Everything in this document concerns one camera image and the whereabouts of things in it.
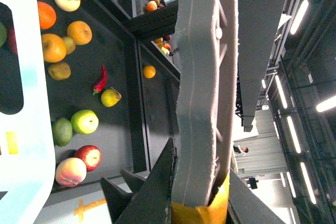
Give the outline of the left gripper black camera left finger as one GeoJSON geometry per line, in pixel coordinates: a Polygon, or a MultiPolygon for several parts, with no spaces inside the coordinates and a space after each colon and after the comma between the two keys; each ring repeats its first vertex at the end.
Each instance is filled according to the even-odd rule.
{"type": "Polygon", "coordinates": [[[130,193],[101,178],[112,223],[171,223],[175,163],[176,148],[174,138],[170,137],[147,178],[121,171],[130,193]]]}

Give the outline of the left gripper grey foam padded right finger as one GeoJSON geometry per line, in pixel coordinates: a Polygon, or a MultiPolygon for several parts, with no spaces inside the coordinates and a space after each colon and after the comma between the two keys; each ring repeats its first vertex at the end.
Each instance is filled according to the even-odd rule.
{"type": "Polygon", "coordinates": [[[172,200],[206,206],[229,175],[238,60],[238,0],[178,0],[179,128],[172,200]]]}

